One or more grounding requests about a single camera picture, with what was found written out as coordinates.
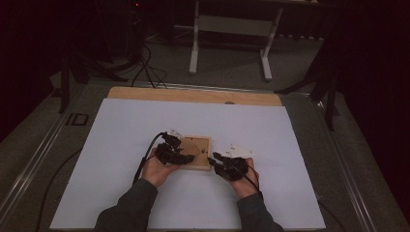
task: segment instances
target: white board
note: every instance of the white board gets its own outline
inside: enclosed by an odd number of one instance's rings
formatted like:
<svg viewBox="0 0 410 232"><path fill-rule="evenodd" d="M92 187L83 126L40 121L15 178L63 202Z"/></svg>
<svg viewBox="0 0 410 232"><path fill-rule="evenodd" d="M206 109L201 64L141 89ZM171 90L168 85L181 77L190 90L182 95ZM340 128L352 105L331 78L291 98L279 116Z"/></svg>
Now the white board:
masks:
<svg viewBox="0 0 410 232"><path fill-rule="evenodd" d="M215 152L231 144L253 150L274 220L284 229L325 228L284 107L111 99L102 103L50 228L94 228L131 187L155 135L171 129L212 137ZM177 170L159 187L148 227L240 229L236 200L213 169Z"/></svg>

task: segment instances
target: forearm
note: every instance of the forearm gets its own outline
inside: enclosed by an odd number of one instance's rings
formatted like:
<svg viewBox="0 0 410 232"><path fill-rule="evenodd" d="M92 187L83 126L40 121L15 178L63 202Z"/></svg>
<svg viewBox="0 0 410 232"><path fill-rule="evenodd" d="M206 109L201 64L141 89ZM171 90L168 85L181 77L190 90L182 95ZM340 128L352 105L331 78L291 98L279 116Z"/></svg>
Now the forearm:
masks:
<svg viewBox="0 0 410 232"><path fill-rule="evenodd" d="M271 214L258 194L250 195L238 201L242 231L282 232L283 228L274 222Z"/></svg>
<svg viewBox="0 0 410 232"><path fill-rule="evenodd" d="M94 231L145 231L158 191L139 179L114 207L102 211Z"/></svg>

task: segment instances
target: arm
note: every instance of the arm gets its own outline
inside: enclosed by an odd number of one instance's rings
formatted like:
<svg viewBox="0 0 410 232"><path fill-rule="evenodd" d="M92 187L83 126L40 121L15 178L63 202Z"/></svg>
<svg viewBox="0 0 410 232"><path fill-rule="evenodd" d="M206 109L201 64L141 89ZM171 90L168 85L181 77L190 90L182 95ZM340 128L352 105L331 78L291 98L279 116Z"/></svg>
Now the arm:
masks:
<svg viewBox="0 0 410 232"><path fill-rule="evenodd" d="M247 159L247 164L251 167L247 176L256 184L258 174L253 168L253 159ZM271 231L281 232L283 228L274 222L271 214L266 209L265 203L258 195L257 189L245 178L230 183L240 199L237 202L239 216L241 218L242 229L248 231Z"/></svg>
<svg viewBox="0 0 410 232"><path fill-rule="evenodd" d="M177 165L162 165L157 157L147 159L142 178L121 196L116 206L100 213L94 231L146 231L157 188L178 168Z"/></svg>

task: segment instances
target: dark background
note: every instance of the dark background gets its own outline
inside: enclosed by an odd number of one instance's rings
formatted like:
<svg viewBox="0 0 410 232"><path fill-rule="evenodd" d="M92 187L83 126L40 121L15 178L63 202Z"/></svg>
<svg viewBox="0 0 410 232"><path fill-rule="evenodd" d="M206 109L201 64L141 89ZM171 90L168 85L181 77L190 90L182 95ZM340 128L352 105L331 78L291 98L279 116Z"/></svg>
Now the dark background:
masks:
<svg viewBox="0 0 410 232"><path fill-rule="evenodd" d="M60 70L66 41L94 59L127 55L128 5L115 2L1 1L0 141L52 92L48 78ZM295 39L329 35L313 63L337 75L337 88L410 221L409 1L348 1L347 7L338 21L324 9L291 8L278 32ZM150 1L146 20L171 37L174 23L192 24L192 9L193 1ZM244 13L231 14L237 11Z"/></svg>

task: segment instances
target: white table leg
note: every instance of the white table leg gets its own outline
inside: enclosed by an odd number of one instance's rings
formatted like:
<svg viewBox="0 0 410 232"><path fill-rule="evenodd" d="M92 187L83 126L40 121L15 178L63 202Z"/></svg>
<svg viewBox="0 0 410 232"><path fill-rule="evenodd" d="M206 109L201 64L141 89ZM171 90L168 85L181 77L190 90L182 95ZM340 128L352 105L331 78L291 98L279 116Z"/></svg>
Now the white table leg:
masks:
<svg viewBox="0 0 410 232"><path fill-rule="evenodd" d="M198 33L199 33L199 0L195 1L195 20L193 21L193 46L190 54L190 74L196 74L198 64Z"/></svg>
<svg viewBox="0 0 410 232"><path fill-rule="evenodd" d="M271 49L272 42L274 41L275 33L277 32L279 20L280 20L280 16L282 12L283 12L283 8L279 8L277 10L277 15L275 16L275 20L272 22L272 29L268 37L268 43L266 44L265 49L260 50L260 58L262 61L263 73L265 75L265 80L268 80L268 81L271 81L273 79L272 73L271 73L271 67L269 66L268 54L269 54L269 50Z"/></svg>

